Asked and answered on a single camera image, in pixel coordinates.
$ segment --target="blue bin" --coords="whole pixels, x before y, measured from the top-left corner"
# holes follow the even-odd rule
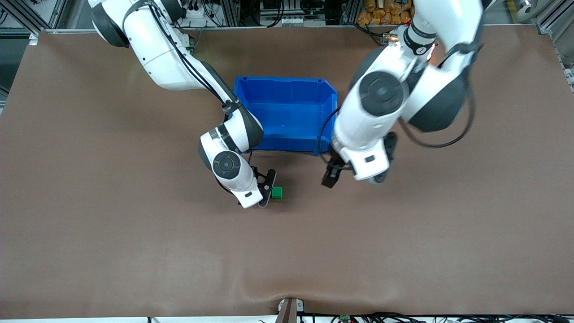
[[[321,126],[336,108],[337,91],[324,79],[235,78],[233,92],[263,126],[263,140],[255,149],[317,151]],[[335,117],[320,139],[327,151]]]

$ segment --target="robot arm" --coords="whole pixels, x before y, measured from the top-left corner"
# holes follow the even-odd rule
[[[114,46],[131,45],[156,84],[167,90],[207,89],[221,101],[226,121],[201,136],[201,159],[244,208],[263,200],[255,172],[241,157],[261,142],[263,128],[217,72],[191,55],[188,36],[171,27],[181,17],[179,0],[90,0],[90,5],[100,36]]]
[[[463,105],[478,44],[478,0],[414,0],[412,23],[396,30],[396,42],[376,49],[360,64],[335,120],[331,161],[323,185],[332,187],[349,165],[356,180],[385,180],[389,130],[399,118],[423,132],[446,128]],[[447,57],[440,68],[426,63],[436,36]]]

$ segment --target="green block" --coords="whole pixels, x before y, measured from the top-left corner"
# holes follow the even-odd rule
[[[273,186],[271,190],[271,198],[282,199],[283,198],[283,187]]]

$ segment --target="brown tabletop surface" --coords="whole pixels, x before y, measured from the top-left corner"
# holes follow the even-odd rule
[[[397,129],[387,182],[256,151],[283,200],[243,210],[197,154],[222,120],[97,34],[41,34],[0,118],[3,318],[308,312],[574,312],[574,97],[548,36],[488,26],[472,131],[423,149]],[[205,32],[238,75],[326,78],[340,101],[375,44],[354,29]],[[441,141],[452,129],[424,136]]]

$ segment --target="dark gray joint cap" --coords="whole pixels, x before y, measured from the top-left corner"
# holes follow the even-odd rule
[[[241,161],[236,154],[230,151],[223,151],[215,156],[212,169],[215,175],[225,178],[234,179],[239,175],[239,169],[241,168]]]
[[[405,90],[401,82],[387,72],[372,72],[360,82],[359,95],[363,109],[380,117],[401,107]]]

